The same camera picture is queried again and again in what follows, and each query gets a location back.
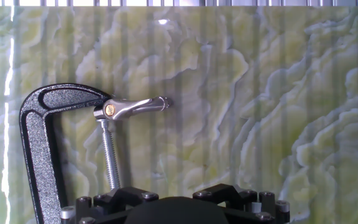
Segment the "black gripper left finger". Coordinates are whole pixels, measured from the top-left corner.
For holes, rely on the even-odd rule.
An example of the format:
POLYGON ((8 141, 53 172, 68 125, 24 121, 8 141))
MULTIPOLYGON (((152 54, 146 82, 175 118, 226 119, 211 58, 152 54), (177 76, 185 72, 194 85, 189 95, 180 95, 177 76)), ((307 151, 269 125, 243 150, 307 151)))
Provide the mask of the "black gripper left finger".
POLYGON ((135 187, 112 189, 94 197, 82 196, 72 206, 63 207, 61 224, 108 224, 124 223, 130 211, 147 202, 159 199, 155 192, 135 187))

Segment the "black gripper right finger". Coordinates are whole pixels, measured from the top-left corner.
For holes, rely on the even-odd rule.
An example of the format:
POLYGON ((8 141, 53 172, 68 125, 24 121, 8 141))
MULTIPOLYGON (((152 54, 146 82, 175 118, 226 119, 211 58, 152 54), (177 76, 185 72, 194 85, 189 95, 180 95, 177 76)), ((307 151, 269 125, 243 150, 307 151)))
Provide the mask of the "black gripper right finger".
POLYGON ((228 223, 290 223, 290 203, 277 199, 270 191, 217 184, 193 193, 192 198, 222 209, 228 223))

